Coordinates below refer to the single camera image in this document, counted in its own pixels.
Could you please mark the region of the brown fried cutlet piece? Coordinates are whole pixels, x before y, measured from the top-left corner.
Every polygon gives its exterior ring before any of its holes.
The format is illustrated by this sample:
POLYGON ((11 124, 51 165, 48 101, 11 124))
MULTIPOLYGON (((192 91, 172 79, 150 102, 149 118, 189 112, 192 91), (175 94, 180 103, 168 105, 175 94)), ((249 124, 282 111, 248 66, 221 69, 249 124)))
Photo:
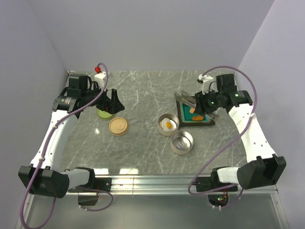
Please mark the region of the brown fried cutlet piece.
POLYGON ((204 120, 204 117, 201 116, 201 115, 197 115, 197 116, 193 116, 193 117, 192 117, 192 120, 193 120, 193 121, 196 121, 196 122, 200 122, 200 121, 203 121, 203 120, 204 120))

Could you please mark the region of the metal tongs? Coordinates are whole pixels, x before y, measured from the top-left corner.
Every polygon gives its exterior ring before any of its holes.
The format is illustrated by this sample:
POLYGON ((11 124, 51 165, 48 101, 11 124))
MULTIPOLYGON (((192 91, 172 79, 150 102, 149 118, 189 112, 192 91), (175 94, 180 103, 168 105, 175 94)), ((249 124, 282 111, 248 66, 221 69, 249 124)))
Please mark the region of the metal tongs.
MULTIPOLYGON (((196 100, 195 98, 193 98, 192 96, 190 96, 186 91, 181 91, 181 94, 178 94, 178 93, 174 93, 174 97, 176 99, 176 101, 182 103, 182 104, 185 104, 187 106, 191 108, 194 108, 196 109, 196 100)), ((205 115, 201 115, 203 117, 208 117, 210 120, 213 120, 213 121, 218 121, 219 120, 219 115, 215 114, 215 113, 212 113, 212 114, 205 114, 205 115)))

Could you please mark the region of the tan round lid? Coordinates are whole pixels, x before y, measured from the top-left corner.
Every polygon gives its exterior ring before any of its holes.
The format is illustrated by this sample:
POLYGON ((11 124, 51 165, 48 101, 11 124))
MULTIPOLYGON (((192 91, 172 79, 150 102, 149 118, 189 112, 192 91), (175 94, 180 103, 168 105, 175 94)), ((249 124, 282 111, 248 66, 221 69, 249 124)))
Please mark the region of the tan round lid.
POLYGON ((128 131, 129 124, 126 119, 117 117, 109 122, 108 129, 113 135, 123 135, 128 131))

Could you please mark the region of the white egg piece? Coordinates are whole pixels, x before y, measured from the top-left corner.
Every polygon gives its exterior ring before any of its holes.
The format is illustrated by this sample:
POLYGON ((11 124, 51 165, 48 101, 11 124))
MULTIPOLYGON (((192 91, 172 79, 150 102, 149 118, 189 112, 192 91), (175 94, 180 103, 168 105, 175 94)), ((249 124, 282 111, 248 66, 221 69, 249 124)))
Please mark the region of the white egg piece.
POLYGON ((169 119, 169 118, 164 118, 161 121, 161 127, 166 132, 172 132, 172 131, 177 129, 176 123, 173 120, 169 119))

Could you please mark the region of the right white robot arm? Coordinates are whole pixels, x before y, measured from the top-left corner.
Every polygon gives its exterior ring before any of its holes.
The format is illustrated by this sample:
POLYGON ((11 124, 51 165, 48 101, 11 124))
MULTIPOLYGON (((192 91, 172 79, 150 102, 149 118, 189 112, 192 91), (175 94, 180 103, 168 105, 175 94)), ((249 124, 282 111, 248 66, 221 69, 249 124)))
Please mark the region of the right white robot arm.
POLYGON ((276 185, 285 167, 286 160, 277 156, 269 145, 255 115, 256 107, 249 93, 238 90, 234 74, 222 74, 215 78, 200 74, 197 80, 202 91, 195 94, 195 112, 210 115, 224 108, 233 120, 244 145, 247 163, 241 167, 214 168, 205 190, 220 191, 240 185, 252 189, 276 185))

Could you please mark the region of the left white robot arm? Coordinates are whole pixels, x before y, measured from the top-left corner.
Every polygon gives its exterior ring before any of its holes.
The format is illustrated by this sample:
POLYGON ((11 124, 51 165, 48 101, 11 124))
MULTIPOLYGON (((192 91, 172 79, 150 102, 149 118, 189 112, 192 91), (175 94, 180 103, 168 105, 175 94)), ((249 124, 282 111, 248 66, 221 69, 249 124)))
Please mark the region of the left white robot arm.
POLYGON ((51 122, 46 136, 29 166, 21 166, 18 176, 28 193, 62 198, 69 189, 80 186, 91 192, 96 188, 92 168, 77 167, 61 172, 61 156, 69 135, 86 107, 95 106, 101 111, 116 114, 125 107, 120 102, 117 90, 111 89, 108 97, 106 85, 110 73, 101 72, 93 78, 85 74, 71 74, 68 85, 54 100, 51 122))

